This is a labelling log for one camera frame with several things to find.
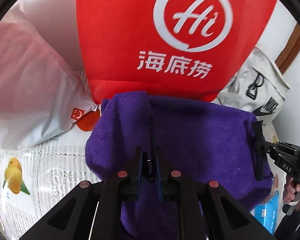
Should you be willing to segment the purple fleece towel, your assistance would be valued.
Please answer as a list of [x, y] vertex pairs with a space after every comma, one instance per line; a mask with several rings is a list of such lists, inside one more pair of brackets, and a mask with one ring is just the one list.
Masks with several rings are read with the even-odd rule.
[[214, 103], [130, 92], [102, 103], [101, 117], [85, 147], [88, 167], [102, 180], [133, 159], [137, 147], [161, 148], [174, 170], [192, 180], [215, 180], [248, 211], [271, 191], [273, 174], [263, 162], [254, 175], [253, 113]]

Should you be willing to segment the blue tissue pack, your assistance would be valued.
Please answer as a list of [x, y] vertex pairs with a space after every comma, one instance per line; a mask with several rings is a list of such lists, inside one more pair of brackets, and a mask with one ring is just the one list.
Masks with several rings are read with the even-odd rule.
[[250, 212], [272, 235], [275, 232], [279, 208], [279, 191], [273, 191]]

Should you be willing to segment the beige Nike waist bag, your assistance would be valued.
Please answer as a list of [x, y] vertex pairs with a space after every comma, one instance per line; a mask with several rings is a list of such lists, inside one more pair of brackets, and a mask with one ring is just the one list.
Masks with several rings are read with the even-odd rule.
[[275, 62], [254, 47], [213, 103], [253, 113], [257, 120], [271, 123], [281, 112], [288, 91]]

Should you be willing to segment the fruit print lace tablecloth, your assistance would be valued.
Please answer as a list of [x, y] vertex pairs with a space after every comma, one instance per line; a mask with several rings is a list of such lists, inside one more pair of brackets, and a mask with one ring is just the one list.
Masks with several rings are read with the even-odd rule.
[[21, 151], [0, 149], [0, 221], [18, 239], [83, 180], [102, 181], [85, 159], [89, 132], [77, 127]]

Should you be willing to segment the red paper shopping bag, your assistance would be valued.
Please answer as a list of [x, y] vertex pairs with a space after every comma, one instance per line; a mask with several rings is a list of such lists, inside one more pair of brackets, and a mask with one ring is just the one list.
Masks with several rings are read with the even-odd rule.
[[211, 101], [262, 35], [277, 0], [76, 0], [93, 100], [117, 93]]

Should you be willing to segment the white plastic Miniso bag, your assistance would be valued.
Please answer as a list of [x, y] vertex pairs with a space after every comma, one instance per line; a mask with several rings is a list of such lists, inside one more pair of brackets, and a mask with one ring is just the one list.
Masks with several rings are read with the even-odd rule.
[[0, 21], [0, 148], [68, 131], [96, 107], [82, 80], [16, 5]]

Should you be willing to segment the wooden door frame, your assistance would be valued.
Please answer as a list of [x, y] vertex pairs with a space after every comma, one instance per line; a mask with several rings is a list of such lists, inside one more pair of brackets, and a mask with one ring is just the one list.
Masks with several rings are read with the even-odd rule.
[[300, 51], [300, 25], [297, 23], [281, 53], [275, 60], [281, 74], [284, 74]]

